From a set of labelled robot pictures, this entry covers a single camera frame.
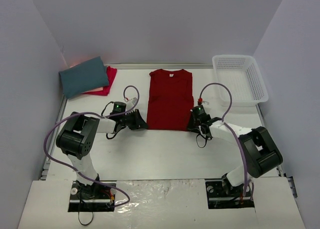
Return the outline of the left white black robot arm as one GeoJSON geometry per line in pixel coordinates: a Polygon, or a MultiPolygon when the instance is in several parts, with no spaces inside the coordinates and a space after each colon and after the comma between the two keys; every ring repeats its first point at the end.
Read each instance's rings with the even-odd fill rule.
{"type": "Polygon", "coordinates": [[[84,175],[77,175],[76,182],[83,186],[82,192],[89,198],[95,198],[101,192],[100,184],[95,182],[100,180],[99,174],[90,156],[96,133],[116,136],[125,128],[132,131],[148,128],[138,109],[127,111],[133,107],[131,102],[116,101],[111,104],[110,118],[106,119],[72,112],[72,118],[65,122],[56,138],[56,146],[67,155],[77,173],[84,175]]]}

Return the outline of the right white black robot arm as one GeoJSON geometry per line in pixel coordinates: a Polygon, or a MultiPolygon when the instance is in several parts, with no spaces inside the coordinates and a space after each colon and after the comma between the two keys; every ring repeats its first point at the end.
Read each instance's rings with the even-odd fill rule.
{"type": "Polygon", "coordinates": [[[252,179],[283,163],[283,156],[265,127],[228,124],[219,117],[212,118],[202,105],[191,109],[187,131],[196,133],[206,142],[221,139],[238,146],[242,164],[221,177],[221,188],[226,195],[232,196],[240,188],[246,191],[252,179]]]}

